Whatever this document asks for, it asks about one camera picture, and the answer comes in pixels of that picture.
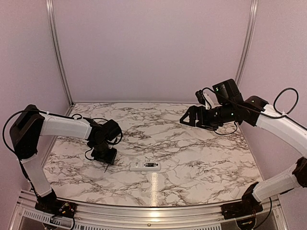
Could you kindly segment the white remote control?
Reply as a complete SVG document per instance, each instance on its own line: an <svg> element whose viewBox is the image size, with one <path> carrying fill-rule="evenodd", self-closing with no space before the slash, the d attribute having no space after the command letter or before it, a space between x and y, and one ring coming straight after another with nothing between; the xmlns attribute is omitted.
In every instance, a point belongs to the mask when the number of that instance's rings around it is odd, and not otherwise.
<svg viewBox="0 0 307 230"><path fill-rule="evenodd" d="M161 170L159 162L133 161L129 164L132 172L157 172Z"/></svg>

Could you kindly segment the white battery cover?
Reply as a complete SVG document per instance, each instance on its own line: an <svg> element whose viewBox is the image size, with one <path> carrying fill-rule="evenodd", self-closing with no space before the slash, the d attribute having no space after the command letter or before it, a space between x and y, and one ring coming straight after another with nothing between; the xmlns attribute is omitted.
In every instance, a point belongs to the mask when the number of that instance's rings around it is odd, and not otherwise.
<svg viewBox="0 0 307 230"><path fill-rule="evenodd" d="M235 187L231 193L231 197L233 199L236 199L239 196L240 193L240 188L239 187Z"/></svg>

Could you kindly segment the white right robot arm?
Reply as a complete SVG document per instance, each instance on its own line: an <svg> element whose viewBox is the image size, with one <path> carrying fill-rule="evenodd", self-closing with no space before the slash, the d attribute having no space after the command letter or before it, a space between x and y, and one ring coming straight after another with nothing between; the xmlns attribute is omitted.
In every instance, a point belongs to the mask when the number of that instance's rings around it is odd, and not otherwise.
<svg viewBox="0 0 307 230"><path fill-rule="evenodd" d="M180 118L180 123L207 129L212 132L226 123L249 124L268 132L280 141L295 149L300 158L283 172L262 182L254 183L238 203L238 211L247 215L256 204L263 200L295 188L307 186L307 129L289 117L288 113L278 112L275 105L258 97L243 99L235 81L225 80L210 89L216 96L217 106L209 103L204 90L195 93L199 106L193 105Z"/></svg>

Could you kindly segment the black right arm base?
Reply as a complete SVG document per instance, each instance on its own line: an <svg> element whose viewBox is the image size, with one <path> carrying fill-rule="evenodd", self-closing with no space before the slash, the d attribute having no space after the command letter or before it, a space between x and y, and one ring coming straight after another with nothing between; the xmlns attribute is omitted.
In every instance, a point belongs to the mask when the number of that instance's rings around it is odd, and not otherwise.
<svg viewBox="0 0 307 230"><path fill-rule="evenodd" d="M239 218L247 215L254 215L263 211L261 202L252 195L254 188L259 182L249 186L241 197L241 201L223 204L221 211L224 219Z"/></svg>

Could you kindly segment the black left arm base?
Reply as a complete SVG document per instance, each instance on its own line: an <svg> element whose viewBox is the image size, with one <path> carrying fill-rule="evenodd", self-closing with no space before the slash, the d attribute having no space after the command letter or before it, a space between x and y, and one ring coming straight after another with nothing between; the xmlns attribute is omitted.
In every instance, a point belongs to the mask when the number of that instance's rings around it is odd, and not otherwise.
<svg viewBox="0 0 307 230"><path fill-rule="evenodd" d="M53 217L61 216L67 218L73 218L77 204L71 201L59 200L54 190L45 196L37 196L37 202L35 209L52 214Z"/></svg>

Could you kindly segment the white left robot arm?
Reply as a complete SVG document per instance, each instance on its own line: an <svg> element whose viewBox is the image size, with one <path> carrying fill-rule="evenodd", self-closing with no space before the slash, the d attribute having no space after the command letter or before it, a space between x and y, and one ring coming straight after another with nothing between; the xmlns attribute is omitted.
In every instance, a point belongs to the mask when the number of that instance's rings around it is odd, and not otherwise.
<svg viewBox="0 0 307 230"><path fill-rule="evenodd" d="M65 116L39 110L34 104L12 114L4 125L16 117L9 129L12 146L8 149L17 157L23 174L42 198L42 206L50 213L60 210L60 202L46 178L43 165L47 161L57 137L85 140L94 152L94 160L113 164L123 132L113 119L103 124L97 118L82 115Z"/></svg>

